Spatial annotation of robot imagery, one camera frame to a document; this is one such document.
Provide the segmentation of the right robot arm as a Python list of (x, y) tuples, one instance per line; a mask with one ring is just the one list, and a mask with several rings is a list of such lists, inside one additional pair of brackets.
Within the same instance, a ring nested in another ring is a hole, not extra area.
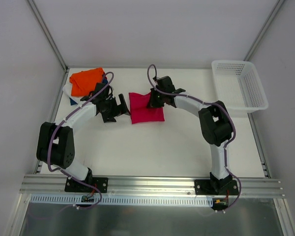
[(235, 132), (224, 103), (206, 103), (190, 96), (184, 89), (176, 89), (169, 76), (155, 76), (153, 80), (156, 86), (150, 90), (147, 107), (161, 108), (168, 104), (183, 109), (199, 119), (202, 136), (210, 145), (212, 163), (209, 182), (201, 185), (200, 189), (207, 193), (225, 195), (233, 180), (228, 171), (226, 146)]

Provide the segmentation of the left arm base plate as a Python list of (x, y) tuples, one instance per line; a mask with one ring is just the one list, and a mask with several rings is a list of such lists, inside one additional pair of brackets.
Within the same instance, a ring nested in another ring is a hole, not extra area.
[(85, 180), (74, 180), (73, 178), (67, 178), (64, 191), (68, 193), (91, 193), (97, 192), (94, 188), (101, 193), (107, 193), (108, 188), (107, 177), (91, 177), (87, 176)]

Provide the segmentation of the crimson red t-shirt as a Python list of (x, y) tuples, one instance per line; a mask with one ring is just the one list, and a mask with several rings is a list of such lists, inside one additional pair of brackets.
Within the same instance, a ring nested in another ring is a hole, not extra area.
[(145, 95), (130, 92), (131, 123), (164, 122), (163, 108), (148, 108), (151, 92)]

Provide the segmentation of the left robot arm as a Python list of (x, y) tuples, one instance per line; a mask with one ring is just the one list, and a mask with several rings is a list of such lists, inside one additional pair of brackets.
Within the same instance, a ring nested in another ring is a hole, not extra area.
[(78, 106), (60, 122), (44, 122), (40, 127), (36, 158), (47, 164), (49, 171), (62, 171), (83, 192), (96, 185), (92, 170), (75, 159), (74, 134), (91, 118), (100, 114), (103, 122), (116, 122), (116, 117), (130, 115), (123, 94), (113, 96), (110, 85), (97, 83), (95, 89), (80, 99)]

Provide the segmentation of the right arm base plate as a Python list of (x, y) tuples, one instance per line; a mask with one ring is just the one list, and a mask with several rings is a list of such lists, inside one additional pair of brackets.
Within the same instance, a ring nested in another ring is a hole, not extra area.
[(236, 180), (226, 184), (217, 184), (210, 179), (196, 179), (194, 181), (196, 195), (231, 195), (239, 194), (239, 187)]

